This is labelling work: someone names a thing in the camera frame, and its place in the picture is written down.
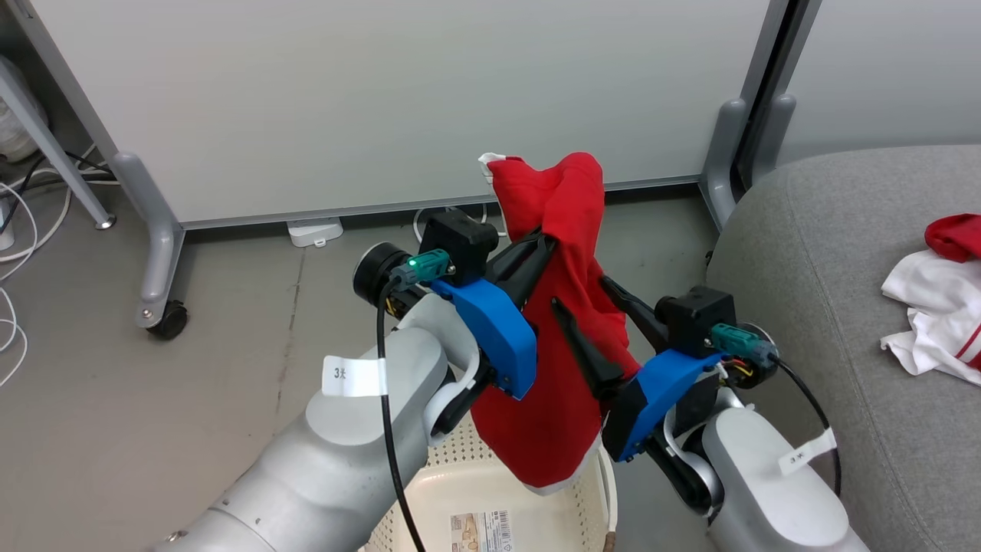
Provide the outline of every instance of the gray sofa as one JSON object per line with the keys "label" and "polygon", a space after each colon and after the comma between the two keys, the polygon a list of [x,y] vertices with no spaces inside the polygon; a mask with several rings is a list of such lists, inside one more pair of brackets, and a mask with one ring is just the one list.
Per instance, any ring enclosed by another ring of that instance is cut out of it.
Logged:
{"label": "gray sofa", "polygon": [[[981,212],[981,146],[805,159],[747,193],[709,265],[709,285],[773,335],[827,411],[842,499],[873,551],[981,550],[981,388],[910,376],[879,349],[908,329],[883,280],[926,249],[927,224],[961,212]],[[794,444],[820,432],[784,374],[750,398]]]}

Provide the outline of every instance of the product label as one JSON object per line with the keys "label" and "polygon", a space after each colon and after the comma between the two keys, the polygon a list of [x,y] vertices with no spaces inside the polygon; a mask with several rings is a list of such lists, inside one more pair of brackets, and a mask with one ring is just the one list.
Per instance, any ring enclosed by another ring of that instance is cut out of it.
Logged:
{"label": "product label", "polygon": [[820,437],[807,441],[780,458],[778,461],[780,471],[783,475],[790,475],[806,466],[811,460],[837,448],[838,442],[835,440],[835,433],[829,427],[824,430],[824,433],[821,433]]}
{"label": "product label", "polygon": [[385,359],[324,357],[321,393],[328,397],[381,397],[388,394]]}
{"label": "product label", "polygon": [[507,510],[449,517],[450,552],[514,552]]}

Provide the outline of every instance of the red cloth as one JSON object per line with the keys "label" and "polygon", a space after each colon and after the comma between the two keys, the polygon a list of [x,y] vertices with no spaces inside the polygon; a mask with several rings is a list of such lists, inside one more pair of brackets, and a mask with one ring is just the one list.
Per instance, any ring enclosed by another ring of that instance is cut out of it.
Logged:
{"label": "red cloth", "polygon": [[944,217],[926,227],[926,245],[939,256],[965,262],[981,257],[981,215]]}
{"label": "red cloth", "polygon": [[628,376],[638,370],[627,352],[626,318],[599,286],[594,259],[603,214],[602,169],[588,153],[573,153],[537,171],[519,157],[488,164],[512,240],[542,225],[559,245],[525,306],[538,327],[539,366],[522,401],[489,389],[471,409],[481,438],[528,486],[568,479],[591,450],[600,428],[599,404],[576,365],[551,311],[559,297],[580,329]]}

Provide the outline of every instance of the white plastic basket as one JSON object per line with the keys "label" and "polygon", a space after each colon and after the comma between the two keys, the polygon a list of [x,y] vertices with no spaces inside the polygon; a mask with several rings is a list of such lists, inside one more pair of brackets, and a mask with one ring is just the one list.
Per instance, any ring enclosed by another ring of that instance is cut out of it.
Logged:
{"label": "white plastic basket", "polygon": [[[497,530],[506,530],[507,540],[490,552],[613,550],[616,484],[613,464],[601,448],[575,483],[542,497],[497,459],[467,416],[442,445],[430,449],[426,466],[405,494],[428,552],[454,552],[454,517],[505,512],[507,521],[501,514],[504,525]],[[397,505],[375,527],[364,550],[415,552]]]}

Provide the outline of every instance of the gray floor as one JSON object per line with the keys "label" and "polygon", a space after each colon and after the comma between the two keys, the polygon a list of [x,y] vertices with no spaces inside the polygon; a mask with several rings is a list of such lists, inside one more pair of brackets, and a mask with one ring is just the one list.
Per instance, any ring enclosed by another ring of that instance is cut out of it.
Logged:
{"label": "gray floor", "polygon": [[[42,228],[60,197],[31,201]],[[115,228],[92,230],[74,206],[6,286],[30,348],[0,389],[0,550],[133,551],[192,519],[302,410],[325,354],[372,346],[374,313],[350,291],[361,253],[415,246],[407,225],[364,223],[321,249],[294,248],[285,230],[191,243],[176,284],[191,321],[160,343],[132,323],[145,230],[121,195],[102,197]],[[714,240],[699,197],[622,203],[597,256],[654,302],[702,280]],[[19,353],[0,355],[0,374]],[[616,475],[619,552],[713,550],[653,463]]]}

